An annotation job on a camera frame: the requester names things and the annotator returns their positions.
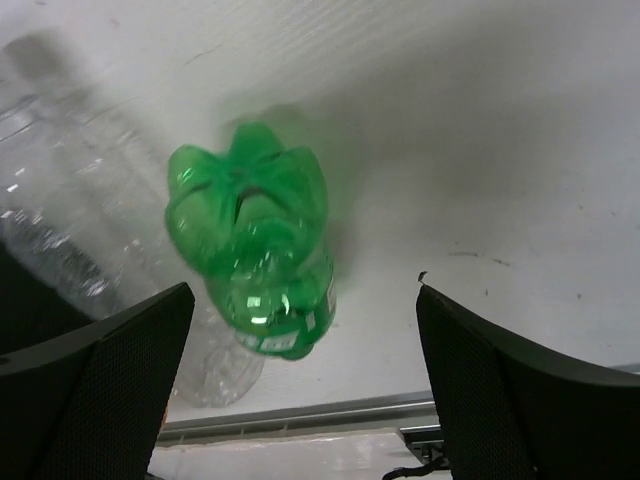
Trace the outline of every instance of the white table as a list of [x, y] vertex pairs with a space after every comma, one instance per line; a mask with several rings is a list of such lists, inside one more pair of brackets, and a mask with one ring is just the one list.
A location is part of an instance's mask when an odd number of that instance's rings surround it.
[[170, 421], [428, 390], [422, 270], [532, 340], [640, 363], [636, 1], [20, 3], [2, 40], [53, 27], [167, 154], [287, 104], [264, 116], [324, 155], [334, 326], [236, 404]]

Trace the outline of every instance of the green plastic bottle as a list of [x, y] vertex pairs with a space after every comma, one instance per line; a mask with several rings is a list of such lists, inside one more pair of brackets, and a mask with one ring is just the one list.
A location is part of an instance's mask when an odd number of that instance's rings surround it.
[[246, 347], [295, 360], [335, 314], [323, 239], [327, 189], [314, 154], [263, 123], [240, 125], [227, 154], [182, 146], [169, 160], [169, 235]]

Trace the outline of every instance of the black cable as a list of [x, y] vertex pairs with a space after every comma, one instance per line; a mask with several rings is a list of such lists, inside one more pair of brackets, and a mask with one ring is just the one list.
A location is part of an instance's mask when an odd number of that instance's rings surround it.
[[396, 468], [392, 472], [385, 474], [382, 480], [395, 480], [402, 477], [426, 477], [435, 472], [444, 463], [444, 457], [438, 457], [432, 462], [417, 468]]

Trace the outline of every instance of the plastic bottle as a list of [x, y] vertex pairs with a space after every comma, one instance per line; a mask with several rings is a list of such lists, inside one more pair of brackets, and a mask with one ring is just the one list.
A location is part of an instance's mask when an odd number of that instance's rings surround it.
[[[47, 83], [57, 84], [69, 89]], [[116, 110], [38, 86], [0, 54], [0, 241], [95, 320], [188, 281], [196, 310], [175, 391], [194, 406], [237, 400], [264, 360], [236, 341], [175, 254], [157, 156]]]
[[313, 153], [285, 149], [264, 123], [243, 124], [226, 155], [179, 148], [169, 193], [171, 239], [240, 341], [308, 355], [335, 313], [327, 190]]

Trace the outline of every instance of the tabletop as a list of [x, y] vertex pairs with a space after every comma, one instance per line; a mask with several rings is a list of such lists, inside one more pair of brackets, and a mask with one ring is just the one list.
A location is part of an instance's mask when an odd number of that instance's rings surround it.
[[640, 370], [640, 5], [633, 0], [23, 2], [170, 152], [259, 117], [318, 154], [338, 308], [224, 409], [427, 392], [418, 275], [562, 353]]

